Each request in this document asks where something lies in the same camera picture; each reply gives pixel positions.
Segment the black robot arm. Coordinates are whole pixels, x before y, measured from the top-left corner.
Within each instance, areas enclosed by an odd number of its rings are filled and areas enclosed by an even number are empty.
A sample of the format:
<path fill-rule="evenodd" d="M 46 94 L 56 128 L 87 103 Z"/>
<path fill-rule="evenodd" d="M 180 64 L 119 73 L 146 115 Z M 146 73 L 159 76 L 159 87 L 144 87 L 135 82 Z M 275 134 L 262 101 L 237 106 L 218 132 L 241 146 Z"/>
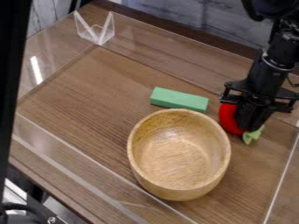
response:
<path fill-rule="evenodd" d="M 219 124 L 234 135 L 258 130 L 277 112 L 290 113 L 299 94 L 286 88 L 299 63 L 299 0 L 242 0 L 247 15 L 274 21 L 269 46 L 259 51 L 247 77 L 224 83 Z"/>

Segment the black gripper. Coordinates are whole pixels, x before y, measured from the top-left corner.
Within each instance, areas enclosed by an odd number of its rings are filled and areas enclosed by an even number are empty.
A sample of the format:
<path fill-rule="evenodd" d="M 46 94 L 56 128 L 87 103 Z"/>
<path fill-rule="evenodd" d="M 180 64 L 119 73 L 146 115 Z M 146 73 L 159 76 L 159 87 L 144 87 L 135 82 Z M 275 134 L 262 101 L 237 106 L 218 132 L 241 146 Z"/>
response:
<path fill-rule="evenodd" d="M 299 101 L 299 94 L 283 87 L 275 95 L 257 93 L 247 80 L 227 81 L 224 87 L 219 101 L 238 105 L 237 119 L 242 130 L 258 130 L 275 112 L 291 113 Z"/>

